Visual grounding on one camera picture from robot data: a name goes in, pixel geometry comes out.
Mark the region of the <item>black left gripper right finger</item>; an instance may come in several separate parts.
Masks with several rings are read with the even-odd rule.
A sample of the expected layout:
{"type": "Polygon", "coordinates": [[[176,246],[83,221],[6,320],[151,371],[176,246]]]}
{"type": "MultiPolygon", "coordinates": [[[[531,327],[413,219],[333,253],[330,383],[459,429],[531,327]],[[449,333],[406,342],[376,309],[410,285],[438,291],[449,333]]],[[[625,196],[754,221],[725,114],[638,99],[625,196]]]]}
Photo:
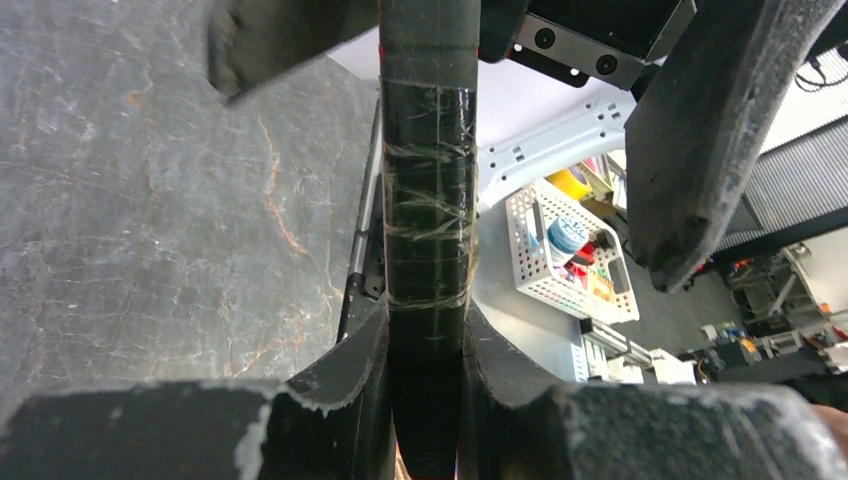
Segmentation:
{"type": "Polygon", "coordinates": [[[575,383],[477,307],[464,339],[464,479],[843,479],[809,404],[772,385],[575,383]]]}

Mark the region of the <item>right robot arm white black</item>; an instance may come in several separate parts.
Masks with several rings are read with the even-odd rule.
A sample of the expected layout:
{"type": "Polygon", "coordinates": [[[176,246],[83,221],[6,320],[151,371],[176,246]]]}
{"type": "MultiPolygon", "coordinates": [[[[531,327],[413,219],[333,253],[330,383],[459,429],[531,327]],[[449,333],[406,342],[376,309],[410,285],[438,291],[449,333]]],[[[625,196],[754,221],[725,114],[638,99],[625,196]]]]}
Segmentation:
{"type": "Polygon", "coordinates": [[[375,26],[389,298],[472,286],[479,207],[588,157],[622,149],[632,249],[662,291],[715,246],[780,102],[841,1],[709,1],[628,110],[595,100],[549,148],[497,146],[479,171],[478,1],[218,1],[207,21],[209,83],[235,103],[375,26]]]}

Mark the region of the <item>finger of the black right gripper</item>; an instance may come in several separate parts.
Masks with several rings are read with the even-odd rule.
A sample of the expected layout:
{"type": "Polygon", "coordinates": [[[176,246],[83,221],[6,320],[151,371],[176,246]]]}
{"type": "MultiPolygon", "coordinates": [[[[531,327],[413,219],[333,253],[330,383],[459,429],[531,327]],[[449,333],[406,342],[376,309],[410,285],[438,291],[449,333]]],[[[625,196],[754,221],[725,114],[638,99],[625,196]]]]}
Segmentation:
{"type": "Polygon", "coordinates": [[[375,0],[215,1],[207,80],[226,104],[375,27],[375,0]]]}

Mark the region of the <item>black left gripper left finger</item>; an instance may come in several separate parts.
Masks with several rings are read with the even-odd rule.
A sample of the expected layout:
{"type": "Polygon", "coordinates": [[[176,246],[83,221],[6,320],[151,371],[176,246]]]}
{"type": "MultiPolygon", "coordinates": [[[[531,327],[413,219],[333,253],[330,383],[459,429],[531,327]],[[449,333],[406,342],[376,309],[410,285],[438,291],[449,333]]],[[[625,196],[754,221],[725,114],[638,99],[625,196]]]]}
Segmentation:
{"type": "Polygon", "coordinates": [[[5,479],[389,479],[388,318],[288,380],[67,387],[1,425],[5,479]]]}

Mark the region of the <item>red black utility knife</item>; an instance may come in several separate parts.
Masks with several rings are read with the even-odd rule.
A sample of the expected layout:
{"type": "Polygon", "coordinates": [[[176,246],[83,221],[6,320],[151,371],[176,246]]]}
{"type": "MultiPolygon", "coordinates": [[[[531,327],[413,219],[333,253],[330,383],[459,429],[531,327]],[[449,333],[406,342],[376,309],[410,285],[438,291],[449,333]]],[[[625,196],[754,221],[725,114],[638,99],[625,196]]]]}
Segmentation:
{"type": "Polygon", "coordinates": [[[476,248],[481,5],[379,5],[389,393],[414,479],[455,474],[476,248]]]}

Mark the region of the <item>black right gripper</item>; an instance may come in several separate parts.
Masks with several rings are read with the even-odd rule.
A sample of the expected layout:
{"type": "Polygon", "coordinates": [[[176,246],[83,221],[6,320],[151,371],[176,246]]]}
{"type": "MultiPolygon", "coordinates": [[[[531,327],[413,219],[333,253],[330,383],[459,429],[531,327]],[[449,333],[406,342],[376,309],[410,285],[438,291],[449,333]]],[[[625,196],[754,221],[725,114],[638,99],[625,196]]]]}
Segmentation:
{"type": "Polygon", "coordinates": [[[673,292],[722,239],[828,22],[825,1],[484,1],[478,58],[629,90],[679,39],[625,125],[630,248],[673,292]]]}

